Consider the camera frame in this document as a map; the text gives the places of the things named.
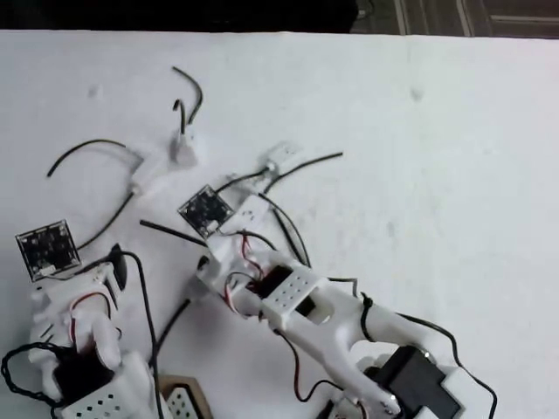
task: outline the white plastic connector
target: white plastic connector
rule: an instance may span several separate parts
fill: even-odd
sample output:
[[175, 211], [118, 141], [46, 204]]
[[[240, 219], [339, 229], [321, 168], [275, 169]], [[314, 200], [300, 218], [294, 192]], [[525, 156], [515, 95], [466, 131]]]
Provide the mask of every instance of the white plastic connector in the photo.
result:
[[169, 157], [163, 151], [144, 152], [140, 166], [132, 174], [130, 185], [135, 195], [146, 193], [149, 185], [155, 178], [166, 172], [169, 166]]
[[178, 131], [171, 142], [171, 160], [182, 168], [194, 167], [204, 160], [204, 147], [192, 125], [187, 125], [184, 134]]
[[175, 388], [167, 399], [167, 406], [173, 419], [199, 419], [186, 388]]
[[282, 141], [266, 157], [266, 166], [276, 175], [283, 175], [301, 163], [303, 147]]
[[328, 282], [325, 277], [305, 269], [295, 269], [264, 301], [262, 312], [271, 326], [286, 329], [289, 315], [308, 297], [314, 288]]
[[186, 126], [184, 134], [180, 131], [174, 133], [168, 148], [152, 147], [135, 152], [143, 158], [130, 180], [135, 195], [145, 194], [157, 177], [169, 171], [193, 168], [201, 164], [205, 156], [204, 145], [191, 125]]

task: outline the wire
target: wire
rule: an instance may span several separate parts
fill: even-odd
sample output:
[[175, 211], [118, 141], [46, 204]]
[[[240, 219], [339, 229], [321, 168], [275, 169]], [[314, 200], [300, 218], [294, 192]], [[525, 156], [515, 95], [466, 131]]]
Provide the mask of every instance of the wire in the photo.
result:
[[271, 181], [270, 184], [268, 186], [266, 186], [266, 188], [264, 189], [264, 194], [267, 194], [268, 192], [270, 192], [270, 189], [272, 188], [272, 186], [275, 185], [277, 182], [281, 181], [285, 177], [288, 177], [290, 174], [295, 173], [298, 170], [301, 170], [302, 168], [305, 168], [307, 166], [311, 166], [315, 163], [320, 163], [321, 161], [335, 159], [337, 157], [342, 157], [342, 156], [343, 156], [343, 152], [339, 152], [339, 153], [334, 153], [332, 155], [325, 155], [323, 157], [319, 157], [318, 159], [313, 159], [313, 160], [309, 160], [309, 161], [306, 161], [304, 163], [301, 163], [299, 166], [296, 166], [295, 168], [292, 168], [288, 172], [284, 173], [283, 175], [280, 175], [280, 176], [276, 177], [273, 181]]
[[310, 258], [308, 256], [308, 252], [307, 252], [307, 247], [305, 246], [305, 242], [303, 241], [303, 237], [301, 237], [299, 230], [297, 229], [297, 226], [295, 226], [295, 223], [293, 222], [293, 220], [289, 217], [289, 215], [274, 201], [272, 201], [270, 198], [268, 198], [266, 195], [264, 194], [259, 194], [259, 197], [261, 197], [262, 199], [264, 199], [265, 201], [267, 201], [270, 205], [272, 205], [277, 211], [279, 211], [281, 213], [282, 216], [284, 216], [287, 221], [291, 224], [291, 227], [293, 228], [293, 230], [295, 231], [295, 234], [297, 235], [297, 238], [300, 241], [300, 245], [301, 248], [303, 250], [303, 254], [305, 255], [305, 260], [307, 261], [305, 264], [310, 268], [311, 267], [311, 261]]
[[90, 239], [86, 240], [83, 244], [81, 244], [78, 247], [78, 250], [81, 251], [84, 247], [88, 246], [89, 244], [97, 240], [99, 236], [101, 236], [105, 231], [107, 231], [108, 228], [111, 225], [113, 225], [113, 223], [116, 221], [116, 219], [121, 214], [121, 212], [126, 208], [126, 206], [128, 205], [128, 203], [130, 202], [133, 196], [134, 196], [134, 192], [130, 192], [127, 195], [127, 197], [124, 199], [124, 202], [121, 204], [121, 206], [116, 210], [114, 215], [107, 221], [107, 223], [101, 228], [101, 230], [99, 230], [97, 233], [93, 235], [93, 237], [91, 237]]
[[273, 251], [276, 251], [277, 248], [276, 246], [272, 243], [272, 241], [264, 236], [262, 236], [259, 233], [256, 233], [254, 231], [250, 231], [250, 230], [237, 230], [237, 231], [233, 231], [232, 233], [223, 233], [221, 231], [219, 231], [221, 233], [222, 236], [235, 236], [237, 234], [241, 235], [241, 236], [247, 236], [247, 237], [254, 237], [257, 238], [258, 240], [262, 240], [264, 243], [266, 243], [266, 245], [268, 247], [270, 247], [270, 249], [272, 249]]
[[189, 120], [188, 120], [188, 125], [190, 125], [190, 124], [192, 124], [192, 122], [194, 122], [194, 118], [196, 118], [196, 114], [198, 113], [198, 111], [200, 110], [200, 107], [202, 106], [202, 102], [204, 101], [204, 92], [202, 92], [202, 87], [200, 87], [198, 82], [195, 81], [192, 76], [190, 76], [189, 74], [187, 74], [186, 72], [184, 72], [180, 68], [177, 68], [177, 67], [174, 67], [174, 66], [173, 66], [173, 70], [175, 70], [180, 75], [185, 77], [188, 81], [190, 81], [194, 85], [194, 87], [196, 88], [197, 93], [198, 93], [197, 103], [195, 104], [194, 109], [192, 109], [192, 113], [190, 114], [190, 117], [189, 117]]
[[96, 140], [90, 140], [90, 141], [85, 141], [85, 142], [81, 142], [80, 144], [78, 144], [77, 146], [74, 146], [72, 148], [70, 148], [68, 151], [64, 152], [52, 165], [52, 167], [50, 168], [50, 170], [48, 171], [48, 173], [46, 174], [46, 177], [51, 177], [52, 174], [54, 173], [54, 171], [57, 169], [58, 166], [60, 166], [60, 164], [62, 163], [62, 161], [64, 161], [67, 157], [69, 157], [72, 153], [74, 153], [75, 151], [78, 151], [80, 148], [83, 148], [85, 146], [88, 146], [89, 144], [96, 144], [96, 143], [104, 143], [104, 144], [113, 144], [114, 146], [118, 146], [121, 148], [126, 148], [129, 150], [129, 148], [126, 147], [126, 145], [122, 144], [121, 142], [118, 141], [113, 141], [113, 140], [103, 140], [103, 139], [96, 139]]
[[189, 236], [188, 234], [181, 233], [180, 231], [170, 229], [169, 227], [165, 227], [164, 225], [152, 223], [147, 220], [140, 220], [140, 225], [143, 225], [144, 227], [149, 227], [150, 229], [161, 231], [163, 233], [170, 234], [171, 236], [179, 237], [183, 240], [189, 241], [191, 243], [197, 244], [202, 247], [208, 247], [208, 245], [202, 240], [200, 240], [199, 238], [195, 238], [193, 236]]
[[186, 127], [186, 118], [184, 116], [184, 104], [180, 99], [175, 100], [175, 105], [173, 105], [173, 110], [181, 109], [181, 134], [184, 135], [184, 129]]
[[150, 367], [153, 365], [154, 357], [156, 357], [159, 354], [159, 351], [161, 351], [163, 343], [165, 343], [165, 340], [167, 339], [167, 336], [169, 335], [169, 332], [171, 331], [171, 329], [175, 325], [178, 318], [181, 317], [181, 314], [183, 314], [184, 310], [186, 310], [186, 307], [188, 307], [189, 305], [190, 305], [190, 299], [184, 300], [182, 302], [182, 304], [179, 307], [176, 308], [175, 312], [173, 313], [173, 315], [171, 316], [171, 318], [167, 322], [167, 325], [165, 325], [165, 327], [163, 328], [163, 331], [161, 332], [161, 335], [159, 336], [159, 340], [157, 341], [157, 344], [155, 345], [155, 349], [153, 350], [153, 352], [151, 354], [151, 358], [149, 359], [149, 366]]
[[297, 349], [295, 349], [295, 346], [293, 345], [293, 343], [291, 343], [291, 341], [282, 332], [276, 330], [275, 333], [278, 334], [279, 336], [281, 336], [281, 338], [287, 343], [287, 345], [289, 345], [289, 347], [293, 351], [293, 357], [295, 358], [295, 376], [293, 378], [293, 390], [295, 392], [295, 397], [297, 397], [297, 400], [299, 400], [301, 403], [308, 402], [311, 399], [311, 397], [313, 396], [314, 391], [321, 384], [329, 384], [330, 386], [332, 386], [334, 388], [337, 388], [340, 391], [343, 391], [343, 388], [338, 386], [336, 383], [331, 382], [330, 380], [320, 380], [320, 381], [317, 381], [311, 387], [311, 390], [309, 391], [307, 397], [301, 396], [300, 391], [299, 391], [300, 361], [299, 361], [299, 354], [297, 354]]
[[29, 397], [33, 400], [37, 400], [39, 402], [46, 403], [49, 407], [51, 407], [51, 416], [56, 417], [56, 416], [54, 416], [54, 409], [64, 406], [64, 401], [58, 401], [57, 402], [56, 400], [53, 400], [51, 397], [49, 397], [48, 395], [46, 395], [45, 393], [43, 393], [41, 391], [33, 392], [33, 391], [30, 391], [30, 390], [26, 390], [24, 388], [21, 388], [16, 383], [14, 383], [14, 381], [11, 378], [11, 373], [10, 373], [10, 368], [9, 368], [9, 362], [10, 362], [11, 358], [13, 358], [14, 356], [16, 356], [18, 354], [21, 354], [23, 352], [31, 351], [32, 349], [42, 349], [42, 350], [45, 350], [45, 351], [52, 352], [59, 360], [64, 358], [67, 354], [73, 353], [73, 349], [70, 349], [68, 347], [59, 347], [58, 345], [54, 345], [53, 343], [49, 343], [49, 342], [34, 342], [34, 343], [28, 343], [28, 344], [22, 345], [21, 347], [13, 349], [13, 350], [9, 351], [2, 358], [2, 366], [0, 367], [0, 372], [2, 373], [2, 376], [3, 376], [4, 380], [6, 381], [6, 386], [8, 387], [8, 389], [12, 393], [15, 393], [17, 395], [22, 395], [22, 396], [25, 396], [25, 397]]
[[263, 168], [262, 170], [256, 172], [256, 173], [251, 173], [249, 175], [244, 175], [244, 176], [240, 176], [237, 177], [235, 179], [231, 179], [230, 181], [228, 181], [225, 185], [220, 186], [219, 188], [217, 188], [216, 193], [219, 194], [220, 192], [223, 192], [225, 189], [233, 186], [236, 183], [240, 183], [242, 181], [246, 181], [248, 179], [252, 179], [253, 177], [259, 177], [262, 176], [265, 172], [267, 172], [269, 170], [269, 168]]
[[91, 297], [95, 297], [97, 295], [100, 295], [105, 300], [105, 304], [107, 305], [107, 316], [108, 316], [109, 319], [111, 318], [111, 303], [108, 301], [108, 297], [104, 293], [102, 293], [102, 292], [90, 292], [90, 293], [88, 293], [86, 295], [82, 295], [81, 297], [76, 299], [70, 305], [70, 317], [72, 319], [71, 322], [70, 322], [70, 339], [72, 339], [72, 343], [74, 345], [76, 345], [76, 319], [72, 316], [72, 311], [76, 308], [76, 306], [79, 303], [82, 303], [86, 299], [90, 299]]
[[301, 262], [302, 264], [307, 264], [307, 261], [303, 259], [303, 256], [300, 254], [299, 249], [297, 249], [297, 246], [295, 245], [295, 242], [293, 241], [291, 234], [289, 234], [289, 230], [287, 229], [286, 224], [281, 219], [280, 213], [276, 209], [274, 209], [272, 213], [273, 216], [275, 216], [279, 228], [281, 229], [284, 237], [287, 240], [287, 244], [289, 245], [289, 249], [291, 249], [291, 252], [295, 255], [295, 257], [297, 258], [297, 260], [299, 260], [299, 262]]
[[357, 285], [358, 285], [357, 278], [328, 278], [328, 279], [332, 282], [351, 282], [353, 284], [351, 287], [351, 293], [356, 299], [359, 298], [359, 296], [357, 295]]
[[481, 387], [483, 387], [485, 390], [487, 390], [489, 392], [489, 394], [491, 394], [491, 396], [493, 397], [493, 403], [491, 405], [491, 410], [489, 411], [489, 419], [493, 419], [494, 415], [495, 415], [495, 410], [497, 409], [497, 402], [498, 402], [498, 397], [497, 394], [495, 393], [495, 391], [489, 387], [487, 384], [485, 384], [485, 382], [483, 382], [482, 380], [480, 380], [479, 378], [477, 378], [475, 375], [473, 375], [472, 373], [470, 373], [466, 367], [464, 367], [464, 364], [462, 364], [462, 362], [460, 361], [460, 358], [458, 357], [458, 342], [456, 341], [456, 338], [454, 337], [454, 335], [452, 333], [450, 333], [448, 330], [444, 329], [443, 327], [436, 325], [435, 323], [431, 323], [430, 321], [427, 320], [423, 320], [423, 319], [418, 319], [417, 317], [412, 317], [409, 316], [407, 314], [401, 314], [398, 313], [400, 316], [402, 316], [404, 319], [409, 320], [413, 323], [417, 323], [421, 326], [425, 326], [425, 327], [429, 327], [430, 329], [439, 332], [441, 334], [443, 334], [444, 336], [446, 336], [450, 342], [452, 343], [452, 356], [454, 357], [454, 362], [456, 362], [456, 365], [458, 365], [460, 368], [462, 368], [464, 371], [466, 371], [466, 373], [468, 375], [470, 375], [470, 377], [472, 377], [472, 379], [477, 382]]
[[[151, 317], [151, 309], [149, 308], [149, 298], [148, 298], [148, 287], [146, 286], [146, 279], [143, 272], [143, 266], [141, 264], [140, 258], [135, 253], [131, 251], [114, 251], [109, 256], [104, 258], [98, 259], [95, 262], [89, 264], [85, 268], [83, 268], [80, 272], [90, 271], [95, 266], [99, 266], [100, 264], [104, 264], [110, 259], [117, 257], [117, 256], [128, 256], [132, 258], [138, 267], [138, 274], [140, 276], [140, 285], [141, 285], [141, 295], [143, 296], [143, 304], [146, 310], [146, 317], [148, 319], [148, 328], [149, 328], [149, 338], [151, 340], [151, 353], [155, 353], [157, 347], [157, 338], [155, 337], [155, 328], [154, 328], [154, 321]], [[159, 419], [164, 419], [162, 405], [161, 405], [161, 397], [159, 394], [161, 393], [160, 386], [159, 386], [159, 368], [157, 367], [157, 357], [152, 356], [152, 368], [154, 370], [154, 384], [155, 384], [155, 403], [157, 405], [157, 413], [159, 415]]]
[[[146, 309], [146, 317], [148, 318], [148, 327], [149, 327], [149, 337], [151, 339], [151, 352], [153, 353], [156, 349], [157, 339], [155, 337], [155, 328], [154, 328], [154, 321], [151, 318], [151, 310], [149, 309], [149, 298], [148, 298], [148, 287], [146, 286], [146, 279], [143, 273], [143, 267], [141, 266], [141, 260], [135, 253], [131, 251], [118, 251], [118, 254], [122, 256], [128, 256], [132, 258], [136, 265], [138, 266], [138, 273], [140, 275], [140, 284], [141, 284], [141, 294], [143, 296], [143, 304]], [[159, 369], [157, 367], [157, 357], [152, 357], [152, 368], [154, 369], [154, 383], [155, 383], [155, 403], [157, 405], [157, 413], [159, 415], [159, 419], [164, 419], [163, 410], [161, 406], [161, 397], [159, 394], [161, 390], [159, 389]]]

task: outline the circuit board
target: circuit board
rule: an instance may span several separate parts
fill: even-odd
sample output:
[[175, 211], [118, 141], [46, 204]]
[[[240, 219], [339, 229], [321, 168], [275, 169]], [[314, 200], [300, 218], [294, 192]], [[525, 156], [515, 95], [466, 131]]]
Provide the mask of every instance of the circuit board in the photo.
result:
[[31, 282], [81, 265], [66, 220], [17, 235], [16, 240]]
[[204, 186], [178, 209], [181, 217], [204, 239], [221, 227], [233, 212], [210, 185]]

